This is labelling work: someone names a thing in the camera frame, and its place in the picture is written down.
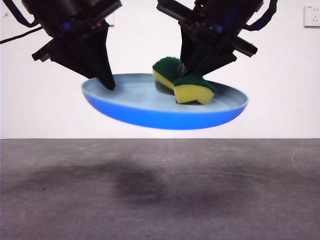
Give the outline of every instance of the cable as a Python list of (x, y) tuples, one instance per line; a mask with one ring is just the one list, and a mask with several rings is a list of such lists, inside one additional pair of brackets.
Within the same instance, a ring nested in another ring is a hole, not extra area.
[(29, 35), (29, 34), (32, 34), (32, 33), (34, 33), (34, 32), (37, 32), (37, 31), (39, 31), (39, 30), (41, 30), (41, 29), (42, 29), (42, 26), (37, 27), (37, 28), (35, 28), (35, 29), (32, 29), (32, 30), (30, 30), (30, 31), (27, 31), (27, 32), (25, 32), (25, 33), (23, 33), (23, 34), (21, 34), (21, 35), (14, 36), (14, 37), (10, 37), (10, 38), (1, 40), (1, 41), (0, 41), (0, 44), (5, 44), (5, 43), (7, 43), (7, 42), (10, 42), (10, 41), (13, 41), (13, 40), (16, 40), (16, 39), (23, 38), (23, 37), (25, 37), (25, 36), (27, 36), (27, 35)]

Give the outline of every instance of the concrete floor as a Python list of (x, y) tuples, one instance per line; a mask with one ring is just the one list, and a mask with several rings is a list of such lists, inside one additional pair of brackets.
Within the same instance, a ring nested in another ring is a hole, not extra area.
[(320, 139), (1, 141), (2, 240), (319, 240)]

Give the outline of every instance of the electrical socket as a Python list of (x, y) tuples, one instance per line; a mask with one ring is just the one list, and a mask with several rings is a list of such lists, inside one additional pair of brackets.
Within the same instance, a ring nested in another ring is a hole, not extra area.
[(304, 27), (320, 28), (320, 5), (304, 6)]

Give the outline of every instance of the sponge stack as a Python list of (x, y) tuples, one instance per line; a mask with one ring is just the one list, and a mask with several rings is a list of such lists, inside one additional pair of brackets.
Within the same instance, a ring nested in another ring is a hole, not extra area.
[(215, 88), (199, 73), (177, 78), (179, 62), (179, 59), (169, 56), (159, 60), (152, 66), (154, 78), (174, 91), (178, 104), (194, 101), (208, 104), (215, 95)]

